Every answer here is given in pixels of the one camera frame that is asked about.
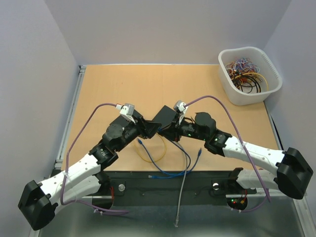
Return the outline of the black network switch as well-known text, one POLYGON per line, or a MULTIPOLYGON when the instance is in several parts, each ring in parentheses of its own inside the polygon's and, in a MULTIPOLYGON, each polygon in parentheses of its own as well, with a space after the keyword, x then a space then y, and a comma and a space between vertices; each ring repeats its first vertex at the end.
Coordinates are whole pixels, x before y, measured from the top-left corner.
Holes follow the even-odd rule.
POLYGON ((114 130, 115 131, 117 131, 117 130, 126 131, 126 130, 129 130, 133 126, 134 126, 133 122, 126 120, 122 116, 119 116, 113 122, 110 123, 107 130, 109 130, 109 131, 114 131, 114 130))
POLYGON ((176 115, 177 113, 173 109, 164 105, 160 109, 160 111, 155 115, 155 117, 153 118, 153 121, 160 123, 161 124, 160 129, 163 129, 171 124, 171 122, 173 121, 176 115))

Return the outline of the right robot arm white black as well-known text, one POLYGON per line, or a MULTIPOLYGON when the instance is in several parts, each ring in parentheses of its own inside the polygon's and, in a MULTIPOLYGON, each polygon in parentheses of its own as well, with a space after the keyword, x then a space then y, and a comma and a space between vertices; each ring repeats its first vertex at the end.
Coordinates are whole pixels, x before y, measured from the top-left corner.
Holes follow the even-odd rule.
POLYGON ((295 148, 273 150, 240 140, 216 127, 216 121, 206 112, 196 113, 194 119, 179 120, 179 114, 170 110, 159 112, 154 121, 162 124, 159 134, 171 141, 182 136, 202 140, 205 148, 227 158, 253 162, 259 170, 239 169, 239 173, 227 180, 233 193, 242 189, 260 188, 280 190, 293 199, 302 199, 313 175, 313 170, 295 148))

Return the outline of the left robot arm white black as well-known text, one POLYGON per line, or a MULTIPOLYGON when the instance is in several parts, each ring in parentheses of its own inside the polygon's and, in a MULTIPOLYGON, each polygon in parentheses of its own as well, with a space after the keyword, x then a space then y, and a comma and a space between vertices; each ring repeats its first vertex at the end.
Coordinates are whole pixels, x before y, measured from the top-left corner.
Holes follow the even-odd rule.
POLYGON ((60 207, 97 192, 106 194, 110 182, 103 170, 118 159, 118 152, 137 137, 152 138, 161 123, 142 116, 126 126, 111 123, 102 139, 82 159, 63 172, 39 183, 32 180, 24 187, 18 208, 34 231, 48 225, 60 207))

